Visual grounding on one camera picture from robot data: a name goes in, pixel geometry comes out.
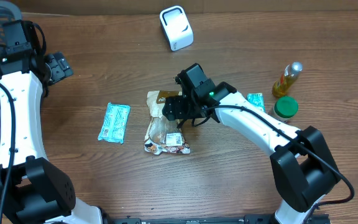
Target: bottle cap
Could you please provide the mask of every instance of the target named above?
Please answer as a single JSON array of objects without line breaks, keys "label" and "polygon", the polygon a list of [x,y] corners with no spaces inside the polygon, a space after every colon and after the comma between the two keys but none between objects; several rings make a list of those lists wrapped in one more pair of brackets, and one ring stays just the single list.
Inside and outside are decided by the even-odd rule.
[{"label": "bottle cap", "polygon": [[291,73],[294,74],[294,75],[297,75],[299,74],[303,69],[303,66],[300,62],[294,62],[292,63],[291,65]]},{"label": "bottle cap", "polygon": [[274,105],[274,112],[282,118],[292,118],[298,112],[298,102],[289,96],[281,97]]}]

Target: yellow liquid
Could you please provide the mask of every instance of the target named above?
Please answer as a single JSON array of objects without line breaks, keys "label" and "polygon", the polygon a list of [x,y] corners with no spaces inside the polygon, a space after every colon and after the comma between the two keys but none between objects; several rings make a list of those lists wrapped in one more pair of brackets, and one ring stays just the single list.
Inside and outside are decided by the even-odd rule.
[{"label": "yellow liquid", "polygon": [[273,96],[280,98],[287,95],[288,90],[293,83],[298,79],[298,75],[283,75],[273,84]]}]

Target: silver bottle cap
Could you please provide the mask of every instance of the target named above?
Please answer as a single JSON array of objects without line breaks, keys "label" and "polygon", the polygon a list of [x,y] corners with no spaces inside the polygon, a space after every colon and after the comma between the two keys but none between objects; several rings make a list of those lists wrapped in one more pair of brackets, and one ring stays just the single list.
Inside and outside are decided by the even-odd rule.
[{"label": "silver bottle cap", "polygon": [[291,65],[291,73],[294,74],[294,75],[297,75],[299,74],[303,69],[303,66],[300,62],[294,62],[292,63]]}]

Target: barcode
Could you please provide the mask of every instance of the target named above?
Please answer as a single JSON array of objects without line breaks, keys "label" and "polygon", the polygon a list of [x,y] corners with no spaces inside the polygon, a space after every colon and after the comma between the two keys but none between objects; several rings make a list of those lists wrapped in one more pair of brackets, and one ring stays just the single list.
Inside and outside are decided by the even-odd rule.
[{"label": "barcode", "polygon": [[108,130],[108,129],[105,129],[105,130],[103,131],[103,137],[107,137],[108,134],[109,134],[109,130]]}]

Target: barcode label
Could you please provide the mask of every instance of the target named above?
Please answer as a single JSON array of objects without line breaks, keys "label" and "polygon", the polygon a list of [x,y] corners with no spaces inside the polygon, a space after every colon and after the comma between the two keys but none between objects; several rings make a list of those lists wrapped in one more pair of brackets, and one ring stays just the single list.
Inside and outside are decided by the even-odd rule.
[{"label": "barcode label", "polygon": [[103,131],[103,137],[108,137],[109,136],[109,129],[105,129]]},{"label": "barcode label", "polygon": [[181,134],[180,133],[170,133],[167,134],[167,146],[181,146]]}]

